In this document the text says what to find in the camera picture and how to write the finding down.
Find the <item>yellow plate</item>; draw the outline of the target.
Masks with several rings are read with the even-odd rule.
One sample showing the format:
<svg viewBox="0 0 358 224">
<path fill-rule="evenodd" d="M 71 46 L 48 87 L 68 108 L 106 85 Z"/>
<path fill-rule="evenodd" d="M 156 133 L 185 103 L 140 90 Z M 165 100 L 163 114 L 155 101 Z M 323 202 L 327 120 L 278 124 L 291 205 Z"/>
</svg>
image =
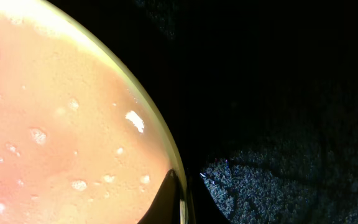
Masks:
<svg viewBox="0 0 358 224">
<path fill-rule="evenodd" d="M 156 105 L 91 32 L 47 1 L 0 1 L 0 223 L 138 223 L 186 178 Z"/>
</svg>

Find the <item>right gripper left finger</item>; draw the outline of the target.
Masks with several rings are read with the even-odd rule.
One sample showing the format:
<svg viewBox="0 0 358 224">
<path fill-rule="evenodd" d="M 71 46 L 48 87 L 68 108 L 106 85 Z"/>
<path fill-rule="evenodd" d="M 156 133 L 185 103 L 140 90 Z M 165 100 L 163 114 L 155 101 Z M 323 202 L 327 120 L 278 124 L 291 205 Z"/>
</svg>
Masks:
<svg viewBox="0 0 358 224">
<path fill-rule="evenodd" d="M 170 169 L 138 224 L 179 224 L 180 196 L 180 182 L 175 171 Z"/>
</svg>

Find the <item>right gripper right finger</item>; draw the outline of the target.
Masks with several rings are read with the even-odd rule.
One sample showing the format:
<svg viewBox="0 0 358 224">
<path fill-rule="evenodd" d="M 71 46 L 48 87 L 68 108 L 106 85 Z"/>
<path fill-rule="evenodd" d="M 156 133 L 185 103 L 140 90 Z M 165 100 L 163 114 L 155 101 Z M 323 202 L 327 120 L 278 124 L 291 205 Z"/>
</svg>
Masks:
<svg viewBox="0 0 358 224">
<path fill-rule="evenodd" d="M 229 224 L 200 176 L 191 175 L 188 186 L 196 224 Z"/>
</svg>

